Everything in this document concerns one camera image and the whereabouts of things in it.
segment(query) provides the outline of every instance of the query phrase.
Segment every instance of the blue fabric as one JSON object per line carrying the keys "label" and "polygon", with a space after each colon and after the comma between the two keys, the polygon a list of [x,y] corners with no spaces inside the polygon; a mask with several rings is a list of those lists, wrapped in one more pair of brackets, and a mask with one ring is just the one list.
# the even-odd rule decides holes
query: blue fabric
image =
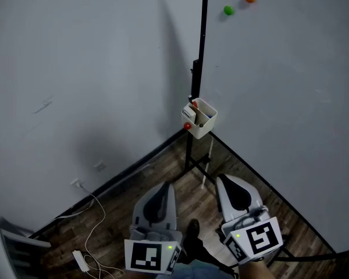
{"label": "blue fabric", "polygon": [[190,264],[176,263],[172,275],[159,275],[157,279],[233,279],[213,264],[193,260]]}

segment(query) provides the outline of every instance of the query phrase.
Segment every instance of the person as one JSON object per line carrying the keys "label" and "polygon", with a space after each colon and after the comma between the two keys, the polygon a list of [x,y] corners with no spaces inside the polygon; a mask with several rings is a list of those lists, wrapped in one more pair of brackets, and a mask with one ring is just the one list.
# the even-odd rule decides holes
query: person
{"label": "person", "polygon": [[[238,278],[234,270],[219,262],[203,246],[199,239],[200,225],[197,219],[192,219],[187,227],[183,248],[172,275],[158,275],[157,279],[232,279]],[[239,266],[240,279],[275,279],[263,261],[248,262]],[[130,273],[129,278],[153,278],[153,275]]]}

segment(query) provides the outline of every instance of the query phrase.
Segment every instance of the white plastic container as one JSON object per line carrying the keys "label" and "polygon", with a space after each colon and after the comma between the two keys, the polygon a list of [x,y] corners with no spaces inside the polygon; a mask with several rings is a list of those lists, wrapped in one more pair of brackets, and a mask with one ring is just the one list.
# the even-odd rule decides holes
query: white plastic container
{"label": "white plastic container", "polygon": [[211,107],[201,98],[195,98],[195,101],[198,105],[196,108],[191,103],[188,103],[189,106],[197,114],[195,121],[191,121],[183,112],[182,115],[182,124],[189,123],[191,128],[188,130],[196,139],[200,139],[209,133],[214,125],[217,118],[217,110]]}

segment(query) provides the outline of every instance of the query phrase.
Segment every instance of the green magnet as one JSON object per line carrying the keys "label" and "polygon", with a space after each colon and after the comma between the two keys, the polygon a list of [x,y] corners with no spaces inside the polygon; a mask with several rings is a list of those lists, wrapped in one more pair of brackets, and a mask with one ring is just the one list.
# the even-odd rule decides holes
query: green magnet
{"label": "green magnet", "polygon": [[231,6],[225,6],[223,8],[223,12],[225,12],[226,15],[231,16],[234,13],[234,8],[232,8]]}

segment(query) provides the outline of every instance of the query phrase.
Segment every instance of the white chair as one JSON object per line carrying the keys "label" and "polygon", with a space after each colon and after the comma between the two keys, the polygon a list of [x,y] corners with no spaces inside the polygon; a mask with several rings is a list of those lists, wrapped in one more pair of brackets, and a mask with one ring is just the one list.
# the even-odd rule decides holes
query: white chair
{"label": "white chair", "polygon": [[43,277],[35,255],[39,247],[50,248],[51,244],[0,228],[0,279]]}

